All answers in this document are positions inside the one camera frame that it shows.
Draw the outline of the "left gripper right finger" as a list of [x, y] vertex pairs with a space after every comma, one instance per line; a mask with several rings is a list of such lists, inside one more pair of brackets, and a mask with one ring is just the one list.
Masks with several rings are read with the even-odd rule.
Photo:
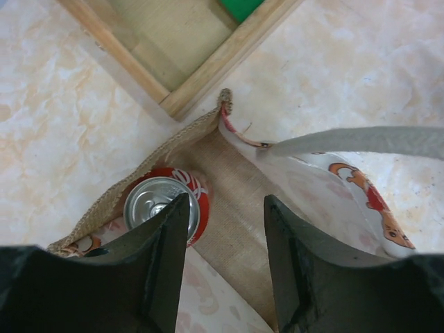
[[264, 227], [279, 331], [443, 331], [442, 255], [371, 255], [273, 195], [264, 199]]

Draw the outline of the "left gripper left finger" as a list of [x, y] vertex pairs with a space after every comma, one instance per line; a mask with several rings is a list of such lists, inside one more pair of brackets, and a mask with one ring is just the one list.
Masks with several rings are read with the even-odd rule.
[[189, 197], [84, 257], [1, 248], [2, 332], [173, 332]]

